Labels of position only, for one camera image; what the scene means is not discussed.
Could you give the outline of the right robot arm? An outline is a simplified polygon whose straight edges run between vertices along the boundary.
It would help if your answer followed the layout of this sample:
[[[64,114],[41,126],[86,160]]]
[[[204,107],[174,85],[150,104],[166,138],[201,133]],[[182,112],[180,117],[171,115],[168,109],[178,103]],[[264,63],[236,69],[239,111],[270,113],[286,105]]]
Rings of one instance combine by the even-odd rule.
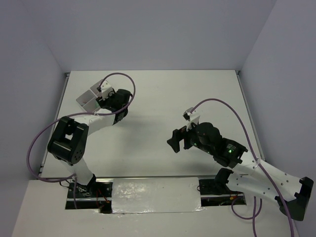
[[[257,162],[245,146],[224,138],[209,122],[176,129],[167,143],[178,153],[180,141],[185,150],[198,148],[221,165],[214,181],[218,192],[252,194],[271,201],[293,220],[304,220],[314,185],[312,179],[292,176],[265,161]]]

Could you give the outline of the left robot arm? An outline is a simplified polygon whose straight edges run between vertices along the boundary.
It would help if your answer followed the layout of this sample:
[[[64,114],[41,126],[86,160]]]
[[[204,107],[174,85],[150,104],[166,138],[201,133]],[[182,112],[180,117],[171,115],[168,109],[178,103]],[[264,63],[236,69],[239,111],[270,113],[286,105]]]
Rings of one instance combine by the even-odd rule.
[[[81,115],[76,118],[62,117],[50,138],[47,150],[77,178],[77,189],[85,197],[97,195],[103,188],[96,176],[90,171],[83,159],[89,135],[105,127],[112,126],[123,120],[128,114],[125,108],[132,97],[130,91],[118,89],[112,91],[106,99],[97,98],[101,102],[98,111],[105,116]]]

